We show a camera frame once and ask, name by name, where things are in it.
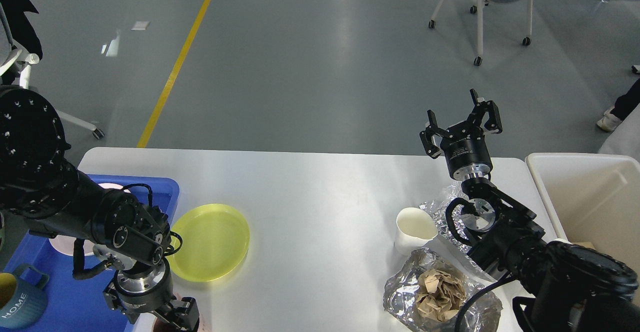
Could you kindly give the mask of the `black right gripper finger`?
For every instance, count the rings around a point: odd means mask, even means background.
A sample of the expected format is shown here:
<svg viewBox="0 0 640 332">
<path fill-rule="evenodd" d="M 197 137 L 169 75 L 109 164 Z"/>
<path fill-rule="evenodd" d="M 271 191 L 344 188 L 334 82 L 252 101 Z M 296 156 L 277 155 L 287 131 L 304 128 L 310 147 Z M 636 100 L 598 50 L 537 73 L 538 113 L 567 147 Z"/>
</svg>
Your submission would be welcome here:
<svg viewBox="0 0 640 332">
<path fill-rule="evenodd" d="M 442 149 L 436 144 L 435 137 L 448 139 L 450 138 L 450 133 L 439 127 L 434 111 L 428 110 L 427 118 L 428 123 L 425 125 L 425 129 L 420 132 L 420 140 L 426 155 L 432 159 L 437 159 L 442 155 Z"/>
<path fill-rule="evenodd" d="M 475 89 L 470 89 L 470 95 L 474 107 L 465 122 L 487 133 L 501 134 L 503 125 L 498 105 L 494 101 L 479 97 Z"/>
</svg>

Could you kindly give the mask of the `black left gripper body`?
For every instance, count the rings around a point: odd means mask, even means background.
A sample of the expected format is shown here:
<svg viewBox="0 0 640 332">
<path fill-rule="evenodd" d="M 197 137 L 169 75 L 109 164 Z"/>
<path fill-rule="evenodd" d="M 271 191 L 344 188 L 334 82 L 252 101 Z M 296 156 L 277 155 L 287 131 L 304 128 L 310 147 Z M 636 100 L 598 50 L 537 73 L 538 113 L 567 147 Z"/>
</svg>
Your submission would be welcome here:
<svg viewBox="0 0 640 332">
<path fill-rule="evenodd" d="M 131 325 L 143 314 L 170 323 L 174 294 L 169 262 L 163 259 L 154 266 L 136 263 L 128 271 L 117 270 L 103 289 L 103 298 L 110 310 L 124 315 Z"/>
</svg>

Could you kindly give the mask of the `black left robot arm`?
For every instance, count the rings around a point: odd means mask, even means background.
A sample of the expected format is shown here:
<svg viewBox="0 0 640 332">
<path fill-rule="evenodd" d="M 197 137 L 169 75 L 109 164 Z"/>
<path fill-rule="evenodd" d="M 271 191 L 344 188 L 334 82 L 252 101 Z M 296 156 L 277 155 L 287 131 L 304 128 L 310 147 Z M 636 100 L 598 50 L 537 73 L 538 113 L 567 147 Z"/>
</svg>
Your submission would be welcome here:
<svg viewBox="0 0 640 332">
<path fill-rule="evenodd" d="M 1 87 L 1 209 L 22 217 L 30 234 L 74 238 L 73 270 L 86 280 L 108 269 L 103 290 L 111 310 L 135 323 L 152 314 L 163 330 L 196 332 L 201 327 L 193 297 L 173 292 L 168 257 L 178 252 L 169 216 L 125 187 L 103 188 L 66 160 L 70 149 L 61 118 L 39 93 Z"/>
</svg>

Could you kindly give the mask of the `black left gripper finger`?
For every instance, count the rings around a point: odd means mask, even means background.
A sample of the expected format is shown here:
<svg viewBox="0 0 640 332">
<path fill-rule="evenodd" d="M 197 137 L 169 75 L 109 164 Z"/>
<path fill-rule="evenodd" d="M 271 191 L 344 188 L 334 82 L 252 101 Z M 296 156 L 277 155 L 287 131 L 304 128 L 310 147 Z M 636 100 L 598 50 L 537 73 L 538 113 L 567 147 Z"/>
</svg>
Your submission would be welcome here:
<svg viewBox="0 0 640 332">
<path fill-rule="evenodd" d="M 196 298 L 173 298 L 166 311 L 155 313 L 153 332 L 200 332 L 201 314 Z"/>
</svg>

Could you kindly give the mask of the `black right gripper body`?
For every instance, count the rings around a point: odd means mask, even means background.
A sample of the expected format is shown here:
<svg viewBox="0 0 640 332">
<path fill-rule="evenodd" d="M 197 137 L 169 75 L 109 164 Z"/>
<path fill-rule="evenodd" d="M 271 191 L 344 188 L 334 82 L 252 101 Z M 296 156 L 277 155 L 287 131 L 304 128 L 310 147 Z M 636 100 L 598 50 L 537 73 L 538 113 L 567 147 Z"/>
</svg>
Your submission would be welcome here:
<svg viewBox="0 0 640 332">
<path fill-rule="evenodd" d="M 482 127 L 448 127 L 442 138 L 442 152 L 454 180 L 486 178 L 493 170 Z"/>
</svg>

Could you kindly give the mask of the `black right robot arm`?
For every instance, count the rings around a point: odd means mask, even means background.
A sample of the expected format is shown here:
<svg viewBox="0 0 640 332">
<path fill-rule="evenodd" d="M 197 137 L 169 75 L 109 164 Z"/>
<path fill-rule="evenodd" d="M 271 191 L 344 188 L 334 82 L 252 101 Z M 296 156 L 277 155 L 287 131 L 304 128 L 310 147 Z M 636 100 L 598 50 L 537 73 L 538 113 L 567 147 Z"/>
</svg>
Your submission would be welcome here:
<svg viewBox="0 0 640 332">
<path fill-rule="evenodd" d="M 473 109 L 466 120 L 441 128 L 429 109 L 429 122 L 419 134 L 425 153 L 432 159 L 443 155 L 451 179 L 461 182 L 464 197 L 453 199 L 445 210 L 454 240 L 470 248 L 467 255 L 483 271 L 503 272 L 464 303 L 455 331 L 481 297 L 518 281 L 530 293 L 512 298 L 524 332 L 637 332 L 637 273 L 593 248 L 543 240 L 546 232 L 535 222 L 535 212 L 491 182 L 485 134 L 503 131 L 498 105 L 474 89 L 470 95 Z"/>
</svg>

